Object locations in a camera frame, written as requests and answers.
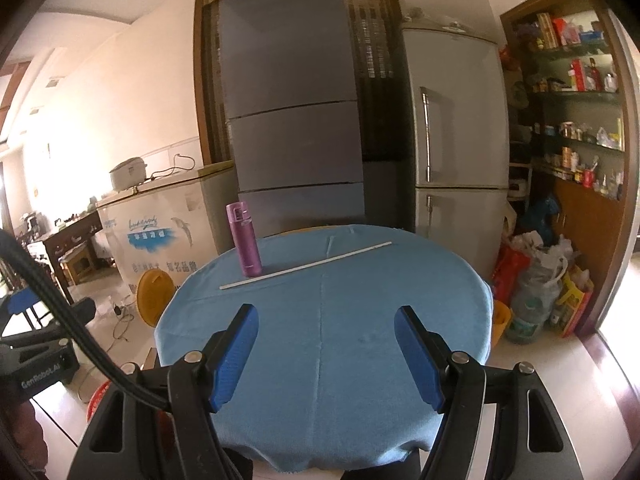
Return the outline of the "long white stick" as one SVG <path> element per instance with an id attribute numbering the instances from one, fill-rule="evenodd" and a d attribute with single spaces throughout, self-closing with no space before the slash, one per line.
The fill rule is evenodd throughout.
<path id="1" fill-rule="evenodd" d="M 367 254 L 368 252 L 374 252 L 375 250 L 379 250 L 379 249 L 382 249 L 382 248 L 390 247 L 392 245 L 393 245 L 393 242 L 391 240 L 388 240 L 387 242 L 378 243 L 378 244 L 375 244 L 375 245 L 371 245 L 371 246 L 363 247 L 363 248 L 360 248 L 360 249 L 352 250 L 351 252 L 344 252 L 344 254 L 339 254 L 337 256 L 328 257 L 328 258 L 320 259 L 320 260 L 313 261 L 313 262 L 310 262 L 310 263 L 301 264 L 300 266 L 293 266 L 292 268 L 288 268 L 288 269 L 284 269 L 284 270 L 268 273 L 268 274 L 261 275 L 261 276 L 255 276 L 254 278 L 246 278 L 243 281 L 237 281 L 237 282 L 233 282 L 233 283 L 229 283 L 229 284 L 220 285 L 218 287 L 218 289 L 219 290 L 228 290 L 228 289 L 238 288 L 238 287 L 242 287 L 242 286 L 249 285 L 249 284 L 254 284 L 254 283 L 258 283 L 258 282 L 262 282 L 262 281 L 271 280 L 272 278 L 280 278 L 280 276 L 283 276 L 283 275 L 288 275 L 288 274 L 293 274 L 293 273 L 296 273 L 296 272 L 302 272 L 302 271 L 313 269 L 313 268 L 318 268 L 318 266 L 325 266 L 326 264 L 329 264 L 329 263 L 334 263 L 334 262 L 341 261 L 341 260 L 344 260 L 344 259 L 349 259 L 349 258 L 352 258 L 352 257 L 360 256 L 360 255 L 363 255 L 363 254 Z"/>

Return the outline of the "blue round tablecloth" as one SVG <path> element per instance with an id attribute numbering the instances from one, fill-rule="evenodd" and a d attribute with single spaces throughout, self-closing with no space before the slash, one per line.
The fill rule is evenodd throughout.
<path id="1" fill-rule="evenodd" d="M 282 472 L 361 469 L 428 450 L 442 419 L 424 403 L 394 334 L 412 307 L 451 349 L 485 362 L 492 296 L 446 248 L 403 230 L 338 226 L 259 241 L 265 274 L 391 240 L 390 247 L 228 290 L 235 252 L 190 276 L 158 322 L 160 362 L 175 363 L 224 330 L 239 307 L 259 330 L 231 401 L 215 416 L 221 443 Z"/>

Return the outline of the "red plastic bag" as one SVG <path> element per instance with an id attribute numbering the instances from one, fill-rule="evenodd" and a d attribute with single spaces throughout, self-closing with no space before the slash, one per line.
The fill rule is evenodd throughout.
<path id="1" fill-rule="evenodd" d="M 516 282 L 522 272 L 530 266 L 530 257 L 506 243 L 502 243 L 494 272 L 491 274 L 491 289 L 495 300 L 506 304 L 511 302 Z"/>

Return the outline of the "yellow round stool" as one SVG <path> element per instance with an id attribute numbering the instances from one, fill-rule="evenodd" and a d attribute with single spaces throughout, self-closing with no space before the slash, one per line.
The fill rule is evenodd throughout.
<path id="1" fill-rule="evenodd" d="M 163 270 L 150 269 L 141 275 L 136 289 L 136 307 L 146 325 L 157 326 L 175 291 L 174 281 Z"/>

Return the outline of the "silver two-door refrigerator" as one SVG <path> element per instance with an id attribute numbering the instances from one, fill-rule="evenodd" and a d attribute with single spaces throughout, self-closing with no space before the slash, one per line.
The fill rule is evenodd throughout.
<path id="1" fill-rule="evenodd" d="M 412 140 L 413 231 L 482 278 L 497 261 L 509 183 L 497 45 L 442 27 L 401 29 Z"/>

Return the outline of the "dark wooden table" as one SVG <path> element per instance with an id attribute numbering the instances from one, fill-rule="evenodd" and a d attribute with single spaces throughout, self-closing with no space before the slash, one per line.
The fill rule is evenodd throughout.
<path id="1" fill-rule="evenodd" d="M 96 233 L 102 229 L 99 213 L 94 210 L 83 214 L 55 232 L 38 237 L 34 242 L 27 245 L 27 251 L 32 258 L 39 263 L 45 263 L 51 269 L 55 283 L 61 289 L 69 304 L 72 304 L 74 300 L 68 290 L 70 282 L 64 275 L 60 259 L 66 252 L 75 249 L 82 243 L 86 243 L 90 255 L 95 256 L 96 251 L 90 242 Z"/>

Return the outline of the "white chest freezer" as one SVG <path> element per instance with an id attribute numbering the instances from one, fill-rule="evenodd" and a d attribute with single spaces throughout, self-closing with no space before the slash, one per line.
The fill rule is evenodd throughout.
<path id="1" fill-rule="evenodd" d="M 232 162 L 216 162 L 119 192 L 96 206 L 122 281 L 160 269 L 180 286 L 233 247 L 226 206 L 238 200 Z"/>

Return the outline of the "grey three-door refrigerator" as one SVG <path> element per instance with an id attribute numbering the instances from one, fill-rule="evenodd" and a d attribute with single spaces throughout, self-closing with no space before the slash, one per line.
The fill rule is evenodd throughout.
<path id="1" fill-rule="evenodd" d="M 344 0 L 222 0 L 219 64 L 255 233 L 359 222 L 363 163 Z"/>

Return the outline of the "wooden pantry shelf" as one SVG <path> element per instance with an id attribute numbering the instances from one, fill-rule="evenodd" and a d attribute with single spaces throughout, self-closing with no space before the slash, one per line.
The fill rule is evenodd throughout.
<path id="1" fill-rule="evenodd" d="M 500 51 L 513 130 L 530 160 L 530 209 L 574 247 L 592 289 L 577 314 L 594 333 L 634 242 L 639 168 L 638 78 L 604 0 L 526 0 L 504 12 Z"/>

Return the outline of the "purple thermos bottle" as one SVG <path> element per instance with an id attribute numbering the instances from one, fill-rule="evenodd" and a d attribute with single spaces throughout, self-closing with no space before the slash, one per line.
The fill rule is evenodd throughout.
<path id="1" fill-rule="evenodd" d="M 247 204 L 244 202 L 228 204 L 226 213 L 242 273 L 247 278 L 256 278 L 262 274 L 262 260 L 260 260 L 253 221 Z"/>

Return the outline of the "white rice cooker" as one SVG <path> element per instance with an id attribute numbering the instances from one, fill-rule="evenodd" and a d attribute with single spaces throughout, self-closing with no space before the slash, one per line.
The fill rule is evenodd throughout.
<path id="1" fill-rule="evenodd" d="M 133 188 L 146 180 L 146 165 L 141 157 L 131 157 L 110 171 L 112 188 L 122 192 Z"/>

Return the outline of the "large water jug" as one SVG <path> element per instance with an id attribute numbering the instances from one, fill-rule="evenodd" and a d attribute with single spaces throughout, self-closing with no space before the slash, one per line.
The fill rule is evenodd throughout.
<path id="1" fill-rule="evenodd" d="M 566 269 L 567 261 L 561 258 L 554 269 L 533 263 L 518 277 L 510 303 L 512 318 L 504 333 L 507 340 L 530 344 L 538 337 L 560 296 Z"/>

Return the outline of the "red plastic trash basket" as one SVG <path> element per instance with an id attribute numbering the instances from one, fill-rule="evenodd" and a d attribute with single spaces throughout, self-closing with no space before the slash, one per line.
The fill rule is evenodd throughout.
<path id="1" fill-rule="evenodd" d="M 97 388 L 96 391 L 92 394 L 87 405 L 87 422 L 90 422 L 90 420 L 93 418 L 94 413 L 98 409 L 102 399 L 105 396 L 105 393 L 107 393 L 108 388 L 110 388 L 110 385 L 111 382 L 107 380 L 102 385 L 100 385 L 99 388 Z"/>

